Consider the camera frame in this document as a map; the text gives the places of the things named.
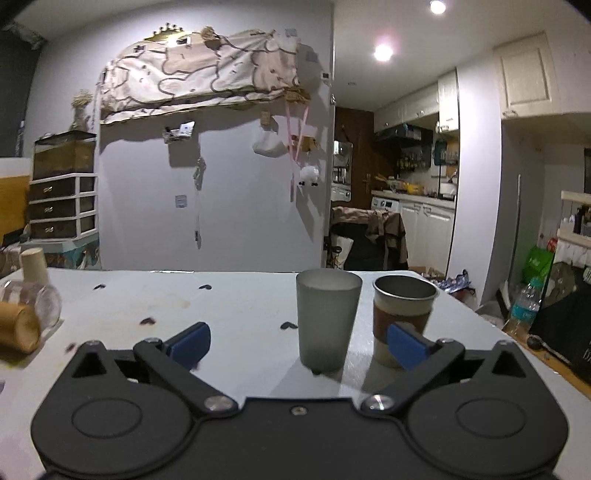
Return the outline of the dark grey plastic cup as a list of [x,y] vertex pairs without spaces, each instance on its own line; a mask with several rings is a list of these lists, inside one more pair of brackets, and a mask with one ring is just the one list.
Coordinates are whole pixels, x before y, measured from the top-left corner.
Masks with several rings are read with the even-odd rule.
[[301,364],[315,373],[342,368],[359,299],[360,276],[339,269],[313,269],[295,277]]

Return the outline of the brown sleeve coffee cup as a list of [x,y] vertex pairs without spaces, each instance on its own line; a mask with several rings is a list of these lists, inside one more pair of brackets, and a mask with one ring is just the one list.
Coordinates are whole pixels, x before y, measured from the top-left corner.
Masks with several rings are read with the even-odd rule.
[[432,283],[402,273],[374,281],[374,359],[379,364],[400,367],[387,345],[388,328],[394,323],[409,323],[423,334],[437,296],[438,289]]

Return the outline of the brown kraft paper cup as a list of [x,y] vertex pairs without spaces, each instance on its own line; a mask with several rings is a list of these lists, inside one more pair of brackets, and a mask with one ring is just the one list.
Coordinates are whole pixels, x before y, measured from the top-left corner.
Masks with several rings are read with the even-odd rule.
[[32,307],[2,302],[0,305],[1,345],[30,354],[40,344],[41,327]]

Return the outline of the plastic water bottle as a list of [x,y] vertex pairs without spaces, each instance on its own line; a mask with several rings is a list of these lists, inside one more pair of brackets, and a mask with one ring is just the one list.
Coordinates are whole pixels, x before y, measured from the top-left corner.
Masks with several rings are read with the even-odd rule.
[[539,277],[533,277],[524,287],[510,311],[510,317],[503,327],[503,331],[522,341],[526,341],[529,330],[542,303],[544,283]]

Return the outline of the chair with draped cloth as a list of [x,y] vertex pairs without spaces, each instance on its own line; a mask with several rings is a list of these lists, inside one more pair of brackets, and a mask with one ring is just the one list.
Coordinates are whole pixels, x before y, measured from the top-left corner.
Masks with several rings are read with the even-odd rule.
[[334,207],[329,265],[349,271],[408,270],[402,215],[388,210]]

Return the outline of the clear glass with brown band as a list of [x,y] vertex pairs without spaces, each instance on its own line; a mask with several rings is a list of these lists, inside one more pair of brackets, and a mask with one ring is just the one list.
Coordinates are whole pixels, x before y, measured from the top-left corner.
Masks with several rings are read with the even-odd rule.
[[31,307],[42,330],[53,327],[60,319],[62,300],[52,285],[7,280],[1,286],[1,300]]

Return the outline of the white kitchen counter cabinet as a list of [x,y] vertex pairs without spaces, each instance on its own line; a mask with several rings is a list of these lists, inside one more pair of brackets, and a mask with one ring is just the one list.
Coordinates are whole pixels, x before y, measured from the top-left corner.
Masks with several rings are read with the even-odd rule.
[[406,229],[408,263],[446,274],[455,226],[453,201],[386,190],[372,191],[372,208],[402,216]]

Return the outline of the green plastic bag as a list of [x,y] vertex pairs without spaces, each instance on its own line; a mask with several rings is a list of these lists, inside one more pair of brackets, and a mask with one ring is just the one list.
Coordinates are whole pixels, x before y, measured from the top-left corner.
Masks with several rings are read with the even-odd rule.
[[524,284],[537,278],[544,283],[550,273],[554,253],[537,246],[530,249],[522,269],[521,279]]

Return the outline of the white drawer cabinet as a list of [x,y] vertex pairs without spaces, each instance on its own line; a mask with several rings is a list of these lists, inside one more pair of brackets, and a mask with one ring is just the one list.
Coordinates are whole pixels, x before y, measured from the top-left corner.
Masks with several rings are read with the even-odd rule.
[[38,241],[80,240],[98,232],[98,176],[70,173],[29,184],[30,235]]

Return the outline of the white plush toy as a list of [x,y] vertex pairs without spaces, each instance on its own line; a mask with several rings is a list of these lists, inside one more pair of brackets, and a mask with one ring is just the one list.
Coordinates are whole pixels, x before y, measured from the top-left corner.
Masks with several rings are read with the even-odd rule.
[[300,174],[298,174],[297,184],[300,186],[318,186],[320,182],[321,172],[318,167],[307,165],[301,167]]

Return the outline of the glass fish tank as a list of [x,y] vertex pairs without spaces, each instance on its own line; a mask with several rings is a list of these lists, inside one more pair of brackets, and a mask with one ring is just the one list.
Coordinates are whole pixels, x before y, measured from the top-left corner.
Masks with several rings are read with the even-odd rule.
[[44,136],[34,144],[33,180],[93,173],[97,135],[81,130]]

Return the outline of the white hanging bag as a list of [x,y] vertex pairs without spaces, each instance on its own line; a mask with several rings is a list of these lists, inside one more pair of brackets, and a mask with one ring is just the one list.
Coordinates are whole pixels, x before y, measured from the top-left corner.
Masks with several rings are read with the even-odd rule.
[[277,158],[287,153],[287,147],[279,133],[270,128],[259,126],[253,137],[252,151],[257,155]]

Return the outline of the dried flower vase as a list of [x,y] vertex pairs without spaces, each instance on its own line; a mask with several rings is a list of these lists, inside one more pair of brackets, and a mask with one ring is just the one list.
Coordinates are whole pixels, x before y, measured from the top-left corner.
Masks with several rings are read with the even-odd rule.
[[89,116],[86,109],[92,102],[93,95],[88,90],[80,90],[77,92],[71,102],[73,120],[70,125],[71,130],[87,132]]

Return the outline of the wall socket plate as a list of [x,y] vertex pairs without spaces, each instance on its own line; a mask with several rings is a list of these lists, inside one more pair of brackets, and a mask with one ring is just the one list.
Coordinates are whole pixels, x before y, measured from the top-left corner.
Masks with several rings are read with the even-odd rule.
[[175,196],[175,207],[182,209],[187,207],[187,196],[186,195],[176,195]]

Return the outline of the patterned cloth on wall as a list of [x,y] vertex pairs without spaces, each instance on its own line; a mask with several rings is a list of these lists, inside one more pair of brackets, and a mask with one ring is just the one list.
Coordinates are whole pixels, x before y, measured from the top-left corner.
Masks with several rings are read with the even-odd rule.
[[274,31],[224,36],[211,27],[136,42],[103,70],[100,123],[280,98],[307,103],[310,95],[297,72],[298,45],[296,37]]

